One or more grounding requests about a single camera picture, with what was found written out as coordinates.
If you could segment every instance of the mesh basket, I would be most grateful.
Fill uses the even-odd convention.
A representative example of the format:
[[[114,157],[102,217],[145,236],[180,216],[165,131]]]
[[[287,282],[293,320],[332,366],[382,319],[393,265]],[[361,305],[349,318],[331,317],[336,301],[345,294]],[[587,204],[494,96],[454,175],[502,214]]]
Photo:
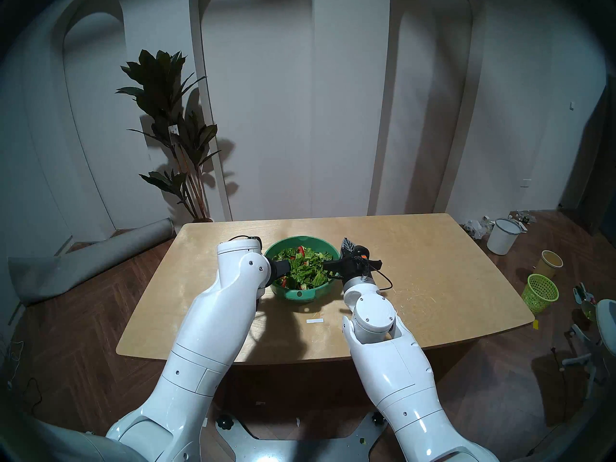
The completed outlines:
[[[540,313],[558,299],[558,288],[549,278],[532,274],[528,277],[522,299],[534,315]]]

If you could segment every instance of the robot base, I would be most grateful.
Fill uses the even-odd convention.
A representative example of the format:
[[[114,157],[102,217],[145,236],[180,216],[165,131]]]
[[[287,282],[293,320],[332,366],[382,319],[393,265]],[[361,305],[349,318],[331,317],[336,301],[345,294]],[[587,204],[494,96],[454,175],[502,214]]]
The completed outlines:
[[[235,460],[256,462],[362,461],[387,427],[383,416],[369,413],[348,437],[320,440],[266,440],[253,437],[233,416],[223,415],[216,430],[235,452]]]

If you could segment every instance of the black cable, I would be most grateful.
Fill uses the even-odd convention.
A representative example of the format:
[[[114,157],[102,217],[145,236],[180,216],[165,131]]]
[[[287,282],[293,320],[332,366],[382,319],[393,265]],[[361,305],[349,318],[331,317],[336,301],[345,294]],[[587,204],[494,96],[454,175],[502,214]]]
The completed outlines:
[[[379,291],[385,291],[387,289],[392,289],[394,288],[394,284],[391,282],[391,280],[389,278],[387,278],[383,273],[381,273],[379,270],[377,270],[376,268],[374,268],[370,262],[368,262],[368,266],[370,268],[372,268],[375,272],[377,272],[378,274],[380,274],[383,278],[385,278],[387,280],[387,282],[389,283],[389,286],[387,288],[379,288]]]
[[[565,373],[561,372],[561,364],[558,362],[558,358],[556,357],[556,348],[555,347],[551,347],[550,351],[552,352],[552,355],[554,356],[554,361],[556,361],[556,367],[558,368],[558,371],[561,373],[562,376],[562,385],[565,389],[565,404],[564,404],[564,409],[562,411],[562,422],[559,423],[554,429],[552,429],[550,432],[548,432],[543,439],[541,439],[536,446],[534,446],[532,449],[530,449],[528,451],[528,453],[526,454],[526,457],[529,457],[531,455],[533,455],[535,453],[535,449],[537,447],[539,447],[539,444],[541,444],[546,438],[547,436],[549,436],[552,432],[554,432],[556,429],[558,429],[560,426],[562,426],[565,422],[565,417],[567,415],[567,399],[568,399],[568,391],[567,391],[567,380],[565,379]]]
[[[26,384],[26,388],[23,390],[22,396],[25,396],[26,391],[28,390],[28,387],[30,387],[30,381],[34,381],[34,385],[36,386],[36,390],[39,393],[39,400],[34,403],[32,408],[30,408],[30,415],[34,416],[34,408],[36,406],[38,406],[40,403],[43,402],[43,394],[41,393],[41,390],[38,387],[38,381],[36,380],[36,378],[30,378],[30,379],[28,379],[28,383]]]
[[[229,238],[229,242],[231,240],[235,240],[236,238],[248,238],[249,240],[257,240],[259,242],[259,246],[261,247],[261,250],[263,250],[263,242],[261,242],[261,239],[259,237],[249,237],[248,235],[235,235],[233,238]]]

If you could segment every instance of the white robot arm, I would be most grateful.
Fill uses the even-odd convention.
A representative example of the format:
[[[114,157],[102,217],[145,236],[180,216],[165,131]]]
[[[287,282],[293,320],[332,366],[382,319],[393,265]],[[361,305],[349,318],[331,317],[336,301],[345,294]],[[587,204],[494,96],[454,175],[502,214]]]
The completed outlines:
[[[437,461],[454,454],[449,460],[498,462],[449,422],[428,358],[374,284],[370,269],[380,269],[381,262],[369,260],[366,248],[346,239],[342,254],[330,265],[342,275],[344,302],[352,310],[351,319],[342,319],[342,332],[368,397],[392,426],[407,461]]]
[[[290,270],[261,254],[257,238],[218,245],[214,284],[182,322],[147,401],[107,432],[148,461],[198,461],[199,434],[220,380],[240,352],[265,288]]]

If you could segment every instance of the salad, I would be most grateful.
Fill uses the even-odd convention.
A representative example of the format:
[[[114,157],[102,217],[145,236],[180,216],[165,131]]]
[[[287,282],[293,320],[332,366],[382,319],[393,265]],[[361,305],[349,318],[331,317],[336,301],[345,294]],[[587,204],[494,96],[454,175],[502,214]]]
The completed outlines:
[[[287,248],[278,253],[273,260],[289,260],[291,273],[276,280],[276,283],[288,289],[313,289],[331,280],[323,270],[323,262],[329,261],[329,253],[317,253],[307,246]]]

